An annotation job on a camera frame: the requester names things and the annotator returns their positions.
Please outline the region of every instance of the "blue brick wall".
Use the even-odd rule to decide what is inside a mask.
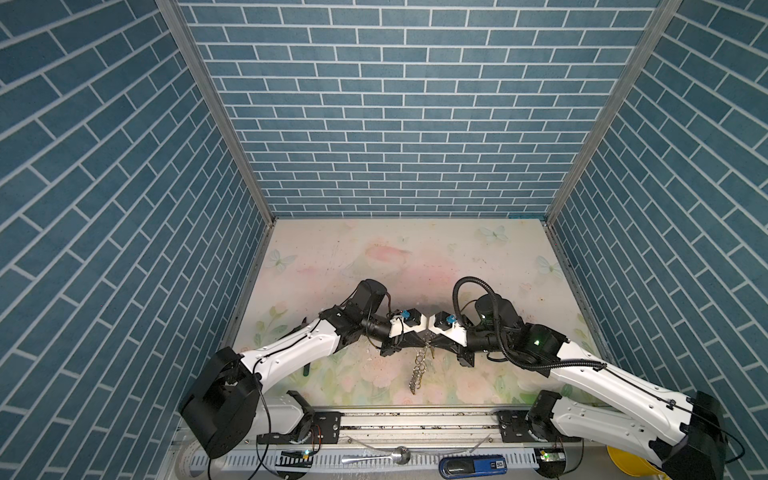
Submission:
[[[263,221],[153,0],[0,2],[0,478],[144,478]]]
[[[618,362],[714,394],[765,478],[768,2],[684,0],[554,228]]]
[[[214,1],[184,14],[294,217],[543,215],[657,4]]]

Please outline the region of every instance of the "silver spoon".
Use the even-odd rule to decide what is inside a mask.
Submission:
[[[379,458],[389,458],[397,465],[405,465],[411,461],[411,451],[406,447],[397,447],[389,455],[377,455],[375,457],[345,457],[341,459],[343,465],[354,462],[363,462],[365,460],[377,460]]]

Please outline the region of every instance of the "floral pattern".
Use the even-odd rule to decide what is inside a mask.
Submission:
[[[544,323],[596,352],[567,282],[536,220],[502,220],[490,230],[480,220],[281,220],[235,342],[239,351],[267,345],[304,317],[346,298],[355,285],[373,278],[387,285],[392,308],[415,307],[426,314],[450,310],[453,283],[479,276],[510,299],[526,321]],[[296,253],[283,257],[283,251]],[[463,305],[484,292],[467,284]],[[379,313],[386,311],[386,302]],[[465,311],[473,321],[476,313]],[[408,383],[416,349],[381,357],[365,338],[312,362],[274,389],[295,389],[315,406],[530,404],[550,389],[580,402],[595,399],[578,389],[509,365],[475,356],[475,368],[455,355],[427,355],[421,389]]]

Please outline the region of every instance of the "metal chain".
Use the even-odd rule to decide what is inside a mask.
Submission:
[[[435,358],[435,349],[427,342],[424,348],[420,349],[416,353],[416,365],[413,367],[413,374],[411,375],[411,381],[408,382],[408,387],[411,389],[413,395],[416,394],[416,390],[422,388],[422,377],[427,370],[427,349],[431,349],[432,358]]]

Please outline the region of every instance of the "blue utility knife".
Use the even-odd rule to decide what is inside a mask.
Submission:
[[[501,455],[450,457],[440,460],[438,470],[446,479],[503,475],[507,472],[507,461]]]

